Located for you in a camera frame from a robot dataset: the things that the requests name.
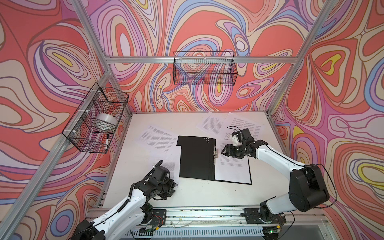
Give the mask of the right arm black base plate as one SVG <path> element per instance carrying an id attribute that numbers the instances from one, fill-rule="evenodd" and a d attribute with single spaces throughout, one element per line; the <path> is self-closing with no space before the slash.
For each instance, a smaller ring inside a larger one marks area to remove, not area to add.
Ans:
<path id="1" fill-rule="evenodd" d="M 284 225 L 287 223 L 287 220 L 283 213 L 278 215 L 270 215 L 266 214 L 264 210 L 260 210 L 260 208 L 244 208 L 243 212 L 240 213 L 242 217 L 246 219 L 246 223 L 251 224 L 277 224 Z"/>

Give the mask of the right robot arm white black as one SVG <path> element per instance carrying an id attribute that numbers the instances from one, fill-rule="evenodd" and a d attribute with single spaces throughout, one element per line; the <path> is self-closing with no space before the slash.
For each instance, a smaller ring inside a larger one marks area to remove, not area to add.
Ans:
<path id="1" fill-rule="evenodd" d="M 260 203 L 256 216 L 263 223 L 272 222 L 284 212 L 307 212 L 330 199 L 322 171 L 317 165 L 305 165 L 287 157 L 266 141 L 255 140 L 249 129 L 233 132 L 231 140 L 232 143 L 223 148 L 222 155 L 240 160 L 245 156 L 261 160 L 289 180 L 286 194 Z"/>

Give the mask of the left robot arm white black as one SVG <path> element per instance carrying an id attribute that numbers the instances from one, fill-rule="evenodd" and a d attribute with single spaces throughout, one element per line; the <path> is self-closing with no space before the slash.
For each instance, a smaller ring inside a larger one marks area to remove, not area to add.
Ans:
<path id="1" fill-rule="evenodd" d="M 71 240 L 119 240 L 137 226 L 144 233 L 154 232 L 165 223 L 165 210 L 154 210 L 150 200 L 167 200 L 177 186 L 171 172 L 156 163 L 153 169 L 139 182 L 133 183 L 127 197 L 106 213 L 89 222 L 80 222 Z"/>

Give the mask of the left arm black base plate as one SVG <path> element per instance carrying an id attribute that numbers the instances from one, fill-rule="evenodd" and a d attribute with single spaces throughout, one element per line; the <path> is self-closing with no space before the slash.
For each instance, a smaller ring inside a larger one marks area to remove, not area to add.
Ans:
<path id="1" fill-rule="evenodd" d="M 166 223 L 167 210 L 155 209 L 145 213 L 141 226 L 161 227 Z"/>

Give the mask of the orange and black folder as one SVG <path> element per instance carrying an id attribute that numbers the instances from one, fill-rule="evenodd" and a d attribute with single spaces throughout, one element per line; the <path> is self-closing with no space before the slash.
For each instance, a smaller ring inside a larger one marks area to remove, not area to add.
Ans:
<path id="1" fill-rule="evenodd" d="M 178 136 L 177 146 L 181 146 L 180 177 L 215 181 L 213 154 L 214 147 L 217 146 L 216 143 L 219 141 L 224 142 L 226 140 L 217 140 L 208 137 Z"/>

